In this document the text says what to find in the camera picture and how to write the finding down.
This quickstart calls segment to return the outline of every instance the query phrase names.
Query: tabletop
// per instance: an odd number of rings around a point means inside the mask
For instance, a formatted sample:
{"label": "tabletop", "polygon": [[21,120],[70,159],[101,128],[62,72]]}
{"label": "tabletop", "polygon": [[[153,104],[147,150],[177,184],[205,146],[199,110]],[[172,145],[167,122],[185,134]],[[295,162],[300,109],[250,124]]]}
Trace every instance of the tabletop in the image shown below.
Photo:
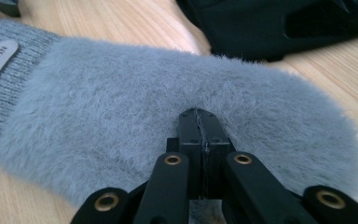
{"label": "tabletop", "polygon": [[[19,8],[20,18],[0,13],[0,19],[59,35],[210,54],[206,38],[174,0],[20,0]],[[358,127],[358,38],[265,64],[298,74],[325,90]],[[76,210],[51,191],[0,169],[0,223],[69,223]]]}

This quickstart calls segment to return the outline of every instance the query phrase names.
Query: black object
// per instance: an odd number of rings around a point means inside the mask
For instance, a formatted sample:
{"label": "black object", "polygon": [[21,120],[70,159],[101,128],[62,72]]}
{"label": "black object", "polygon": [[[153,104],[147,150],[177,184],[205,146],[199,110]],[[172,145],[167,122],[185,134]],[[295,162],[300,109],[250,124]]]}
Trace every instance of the black object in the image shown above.
{"label": "black object", "polygon": [[358,36],[358,0],[176,0],[211,52],[280,60]]}
{"label": "black object", "polygon": [[228,224],[358,223],[358,203],[339,190],[315,186],[299,197],[285,189],[257,157],[235,150],[208,111],[182,113],[166,151],[148,182],[91,194],[72,224],[184,224],[191,199],[221,199]]}
{"label": "black object", "polygon": [[18,0],[0,0],[0,11],[11,17],[19,17]]}

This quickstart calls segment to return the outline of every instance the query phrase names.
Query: wooden table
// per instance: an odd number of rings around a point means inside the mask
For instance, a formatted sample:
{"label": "wooden table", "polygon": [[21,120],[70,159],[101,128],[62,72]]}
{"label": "wooden table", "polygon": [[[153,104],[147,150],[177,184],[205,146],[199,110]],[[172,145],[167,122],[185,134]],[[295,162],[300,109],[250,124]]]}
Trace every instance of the wooden table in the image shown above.
{"label": "wooden table", "polygon": [[[16,19],[59,35],[209,54],[202,32],[174,0],[20,0]],[[0,19],[7,18],[0,13]],[[326,90],[358,125],[358,39],[286,56],[280,67]],[[0,223],[69,223],[76,208],[53,193],[0,169]]]}

